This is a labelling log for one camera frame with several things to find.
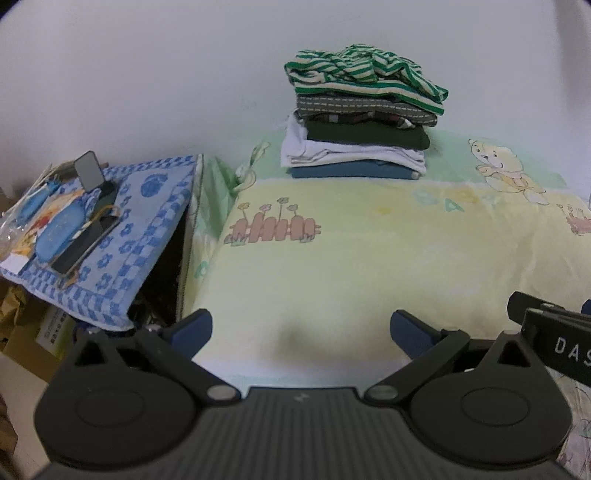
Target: metal screw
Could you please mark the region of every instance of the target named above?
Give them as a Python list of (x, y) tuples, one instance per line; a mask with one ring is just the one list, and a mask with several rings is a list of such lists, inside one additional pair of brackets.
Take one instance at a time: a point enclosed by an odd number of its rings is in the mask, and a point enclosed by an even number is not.
[(393, 400), (398, 396), (398, 390), (392, 385), (374, 385), (368, 390), (368, 395), (373, 400)]
[(214, 385), (207, 389), (207, 396), (212, 400), (231, 400), (237, 395), (237, 390), (230, 385)]

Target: phone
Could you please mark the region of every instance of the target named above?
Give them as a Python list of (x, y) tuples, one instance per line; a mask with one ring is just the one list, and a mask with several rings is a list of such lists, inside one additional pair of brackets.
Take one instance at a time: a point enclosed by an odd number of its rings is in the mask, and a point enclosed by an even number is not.
[(119, 223), (120, 218), (105, 215), (92, 222), (70, 245), (51, 263), (60, 275), (68, 276), (86, 258), (92, 249)]

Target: white paper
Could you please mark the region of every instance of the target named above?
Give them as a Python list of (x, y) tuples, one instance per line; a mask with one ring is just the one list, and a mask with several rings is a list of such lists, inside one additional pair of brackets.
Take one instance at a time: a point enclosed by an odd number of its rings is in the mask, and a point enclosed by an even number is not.
[(18, 275), (26, 264), (29, 263), (30, 258), (25, 255), (10, 254), (2, 263), (0, 267), (8, 270), (10, 273)]

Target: blue pouch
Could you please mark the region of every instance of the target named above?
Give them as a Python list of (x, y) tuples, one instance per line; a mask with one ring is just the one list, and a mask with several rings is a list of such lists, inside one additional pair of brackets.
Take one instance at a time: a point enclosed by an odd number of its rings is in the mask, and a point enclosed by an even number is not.
[(86, 212), (80, 202), (71, 203), (59, 212), (35, 242), (35, 254), (39, 261), (48, 263), (61, 254), (85, 222)]
[(26, 225), (27, 222), (33, 218), (45, 201), (53, 195), (53, 193), (58, 189), (60, 183), (58, 181), (48, 181), (45, 185), (40, 187), (35, 193), (29, 195), (29, 197), (25, 200), (23, 206), (21, 207), (20, 212), (18, 212), (17, 216), (17, 226)]

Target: blue gripper pad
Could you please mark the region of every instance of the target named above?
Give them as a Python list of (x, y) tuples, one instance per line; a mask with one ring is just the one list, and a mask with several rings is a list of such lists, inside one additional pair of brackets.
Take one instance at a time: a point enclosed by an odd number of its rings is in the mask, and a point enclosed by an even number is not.
[(404, 310), (396, 310), (390, 318), (390, 337), (410, 358), (429, 350), (441, 333)]

